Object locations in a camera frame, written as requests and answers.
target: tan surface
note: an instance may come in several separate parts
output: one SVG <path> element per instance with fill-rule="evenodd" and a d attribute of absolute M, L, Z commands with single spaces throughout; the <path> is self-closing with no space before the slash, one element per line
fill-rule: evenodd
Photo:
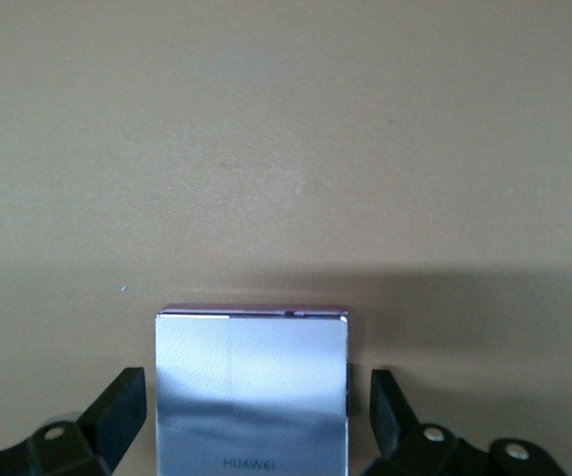
<path fill-rule="evenodd" d="M 351 306 L 355 470 L 394 365 L 572 474 L 572 2 L 0 2 L 0 446 L 183 300 Z"/>

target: reflective surface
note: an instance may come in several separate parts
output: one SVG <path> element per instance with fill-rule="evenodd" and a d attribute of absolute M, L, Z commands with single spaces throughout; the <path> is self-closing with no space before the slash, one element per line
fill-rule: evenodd
<path fill-rule="evenodd" d="M 161 313 L 158 474 L 346 474 L 347 321 Z"/>

